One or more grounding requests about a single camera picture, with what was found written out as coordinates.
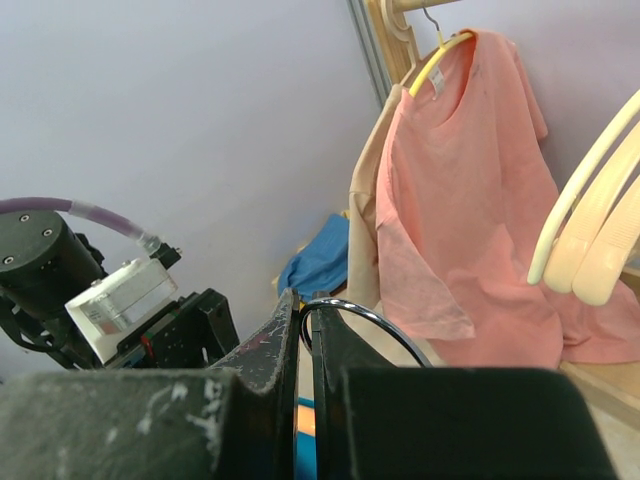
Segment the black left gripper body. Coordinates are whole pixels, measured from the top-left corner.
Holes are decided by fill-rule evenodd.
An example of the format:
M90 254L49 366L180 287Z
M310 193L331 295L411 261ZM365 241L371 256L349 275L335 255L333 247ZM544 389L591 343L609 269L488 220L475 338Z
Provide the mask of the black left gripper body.
M117 345L114 367L206 368L239 345L227 298L207 289L181 297Z

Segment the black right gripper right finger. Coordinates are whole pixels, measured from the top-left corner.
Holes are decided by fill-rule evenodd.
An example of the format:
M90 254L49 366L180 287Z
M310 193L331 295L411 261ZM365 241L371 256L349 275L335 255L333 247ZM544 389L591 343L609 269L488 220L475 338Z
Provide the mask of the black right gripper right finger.
M349 439L342 373L355 367L390 367L392 363L357 334L336 307L314 308L310 327L317 476L348 479Z

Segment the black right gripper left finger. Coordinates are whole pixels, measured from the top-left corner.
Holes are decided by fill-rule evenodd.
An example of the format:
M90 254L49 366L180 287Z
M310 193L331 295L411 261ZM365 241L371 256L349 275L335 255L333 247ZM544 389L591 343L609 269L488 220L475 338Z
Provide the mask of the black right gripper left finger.
M293 479L300 301L282 293L270 318L212 370L224 382L212 418L213 479Z

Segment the orange hanger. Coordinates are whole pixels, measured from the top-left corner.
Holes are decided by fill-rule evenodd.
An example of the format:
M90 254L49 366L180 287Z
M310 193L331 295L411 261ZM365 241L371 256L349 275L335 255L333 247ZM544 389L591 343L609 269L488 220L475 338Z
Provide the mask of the orange hanger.
M338 361L343 365L356 360L357 348L367 347L383 359L384 364L398 367L430 367L432 362L416 342L383 318L382 314L340 298L320 296L302 307L302 330L300 340L300 365L298 371L299 397L319 405L320 388L316 385L318 375L314 372L312 340L313 323L320 320L337 320L347 328L336 340L329 342L335 353L341 355Z

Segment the blue t-shirt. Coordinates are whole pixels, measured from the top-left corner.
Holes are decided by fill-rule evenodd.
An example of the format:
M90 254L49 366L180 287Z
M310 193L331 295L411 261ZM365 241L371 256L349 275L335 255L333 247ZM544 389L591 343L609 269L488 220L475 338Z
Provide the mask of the blue t-shirt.
M296 478L316 480L316 425L314 402L300 397L297 406Z

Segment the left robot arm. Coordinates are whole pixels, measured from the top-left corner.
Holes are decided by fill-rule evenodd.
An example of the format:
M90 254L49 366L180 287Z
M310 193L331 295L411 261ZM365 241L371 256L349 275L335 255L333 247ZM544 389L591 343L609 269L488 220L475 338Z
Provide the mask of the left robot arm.
M1 216L1 328L68 370L204 368L239 344L227 298L186 297L167 246L107 273L102 253L54 211Z

